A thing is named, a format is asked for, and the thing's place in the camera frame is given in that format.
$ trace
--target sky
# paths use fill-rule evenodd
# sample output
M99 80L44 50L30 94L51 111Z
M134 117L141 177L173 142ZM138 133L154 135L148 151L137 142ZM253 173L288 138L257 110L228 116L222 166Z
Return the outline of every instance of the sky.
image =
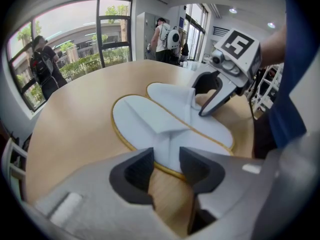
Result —
M100 0L100 15L105 15L109 6L117 8L120 5L129 5L128 1ZM42 27L40 35L45 38L54 38L67 31L87 25L96 24L97 0L80 1L53 10L47 11L35 18ZM9 40L11 56L15 56L22 48L22 41L18 41L18 32Z

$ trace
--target black backpack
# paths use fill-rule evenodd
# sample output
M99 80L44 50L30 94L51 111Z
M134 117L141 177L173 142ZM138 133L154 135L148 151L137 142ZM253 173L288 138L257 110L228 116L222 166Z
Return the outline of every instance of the black backpack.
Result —
M43 86L48 80L53 78L53 63L50 57L43 52L35 51L33 53L30 67L35 80L40 86Z

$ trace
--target white slipper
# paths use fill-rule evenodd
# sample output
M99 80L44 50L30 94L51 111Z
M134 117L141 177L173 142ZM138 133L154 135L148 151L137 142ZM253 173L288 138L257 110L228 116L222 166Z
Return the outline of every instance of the white slipper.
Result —
M232 154L221 143L190 128L166 109L143 96L127 95L120 98L113 105L111 113L115 132L131 150L153 147L154 160L160 165L158 168L177 177L181 175L175 173L182 172L180 147L221 155Z
M199 132L223 143L229 149L234 146L231 132L212 116L199 116L201 106L196 103L195 89L166 83L151 83L146 88L151 100L160 104Z

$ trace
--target white chair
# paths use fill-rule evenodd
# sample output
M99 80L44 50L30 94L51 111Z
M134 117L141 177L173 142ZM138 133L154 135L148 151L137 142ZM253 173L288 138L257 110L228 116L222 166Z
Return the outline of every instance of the white chair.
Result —
M17 155L14 162L11 161L13 151L15 151L15 154ZM25 185L26 172L19 168L19 164L26 162L26 160L27 152L15 144L10 138L2 154L1 171L13 194L20 201L23 200L24 196L23 189Z

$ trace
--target camera lens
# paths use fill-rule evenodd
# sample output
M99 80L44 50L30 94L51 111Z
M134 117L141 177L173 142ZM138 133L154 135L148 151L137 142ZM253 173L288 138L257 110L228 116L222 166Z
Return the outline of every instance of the camera lens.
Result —
M219 64L220 63L220 59L218 57L213 57L212 60L213 60L213 62L215 64Z

